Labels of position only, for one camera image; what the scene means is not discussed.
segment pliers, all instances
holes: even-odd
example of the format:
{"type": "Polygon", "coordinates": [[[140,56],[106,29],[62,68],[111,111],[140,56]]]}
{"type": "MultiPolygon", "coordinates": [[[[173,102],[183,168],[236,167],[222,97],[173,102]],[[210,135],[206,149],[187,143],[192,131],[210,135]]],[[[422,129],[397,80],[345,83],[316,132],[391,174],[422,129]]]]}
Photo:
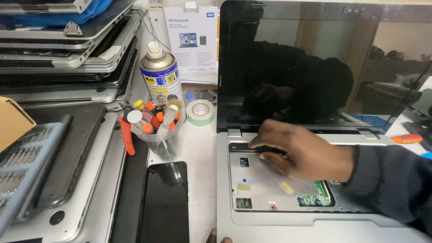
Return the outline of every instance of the pliers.
{"type": "Polygon", "coordinates": [[[126,105],[120,103],[120,107],[122,107],[124,111],[123,116],[118,118],[120,122],[121,136],[123,138],[123,143],[124,146],[126,147],[127,153],[129,155],[134,155],[135,148],[133,147],[133,143],[132,143],[132,132],[130,131],[130,122],[127,120],[127,115],[135,108],[128,101],[126,101],[126,105]]]}

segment laptop hinge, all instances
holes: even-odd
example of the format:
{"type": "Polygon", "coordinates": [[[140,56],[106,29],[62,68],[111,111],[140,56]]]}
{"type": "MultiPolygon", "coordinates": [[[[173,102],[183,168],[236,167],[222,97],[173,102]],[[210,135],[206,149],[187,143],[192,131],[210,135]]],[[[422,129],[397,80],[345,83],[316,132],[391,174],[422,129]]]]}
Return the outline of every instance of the laptop hinge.
{"type": "Polygon", "coordinates": [[[360,134],[363,134],[367,139],[380,139],[380,137],[376,134],[373,134],[369,131],[359,131],[360,134]]]}
{"type": "Polygon", "coordinates": [[[240,129],[228,129],[228,137],[241,137],[240,129]]]}

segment screwdriver bit set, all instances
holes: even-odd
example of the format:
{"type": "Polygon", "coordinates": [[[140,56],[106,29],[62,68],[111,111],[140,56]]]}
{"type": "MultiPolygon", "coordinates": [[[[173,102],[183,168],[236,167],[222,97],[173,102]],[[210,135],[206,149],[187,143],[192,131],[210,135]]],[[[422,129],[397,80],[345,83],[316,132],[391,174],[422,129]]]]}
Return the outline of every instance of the screwdriver bit set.
{"type": "Polygon", "coordinates": [[[55,154],[61,137],[70,123],[65,115],[61,122],[36,125],[11,145],[0,157],[0,236],[21,210],[32,206],[35,188],[46,163],[55,154]]]}

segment metal hinge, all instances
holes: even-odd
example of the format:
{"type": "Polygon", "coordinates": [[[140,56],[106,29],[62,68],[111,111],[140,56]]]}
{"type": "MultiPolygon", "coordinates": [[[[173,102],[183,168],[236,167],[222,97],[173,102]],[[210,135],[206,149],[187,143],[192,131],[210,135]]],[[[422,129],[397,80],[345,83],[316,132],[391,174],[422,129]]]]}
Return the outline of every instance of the metal hinge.
{"type": "Polygon", "coordinates": [[[380,139],[380,137],[376,134],[373,134],[369,131],[359,131],[360,134],[363,134],[367,139],[380,139]]]}
{"type": "Polygon", "coordinates": [[[67,23],[66,27],[63,29],[63,35],[83,35],[83,32],[77,24],[70,21],[67,23]]]}
{"type": "Polygon", "coordinates": [[[240,129],[228,129],[228,137],[241,137],[240,129]]]}

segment black cable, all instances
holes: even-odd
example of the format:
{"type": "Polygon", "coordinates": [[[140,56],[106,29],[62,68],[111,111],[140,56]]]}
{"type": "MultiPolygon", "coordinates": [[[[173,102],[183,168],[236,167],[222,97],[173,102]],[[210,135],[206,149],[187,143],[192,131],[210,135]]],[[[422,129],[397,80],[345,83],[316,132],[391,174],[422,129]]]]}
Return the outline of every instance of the black cable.
{"type": "Polygon", "coordinates": [[[152,24],[152,22],[150,21],[150,19],[147,17],[147,15],[142,11],[142,10],[138,10],[138,9],[132,9],[132,11],[136,11],[139,15],[140,15],[140,18],[141,18],[141,20],[143,21],[143,23],[144,23],[144,26],[146,27],[146,29],[147,29],[147,31],[154,37],[154,38],[156,38],[156,40],[158,41],[158,43],[160,43],[160,44],[162,44],[163,46],[165,46],[168,50],[171,50],[170,48],[168,48],[168,46],[166,46],[165,44],[163,44],[159,39],[158,39],[158,36],[157,36],[157,34],[156,34],[156,30],[155,30],[155,28],[153,27],[153,24],[152,24]],[[150,23],[150,26],[152,27],[152,30],[155,32],[155,35],[153,34],[153,33],[151,33],[150,32],[150,30],[149,30],[149,28],[147,27],[147,24],[146,24],[146,22],[144,21],[144,19],[143,19],[143,15],[142,15],[142,13],[147,17],[147,19],[149,20],[149,23],[150,23]]]}

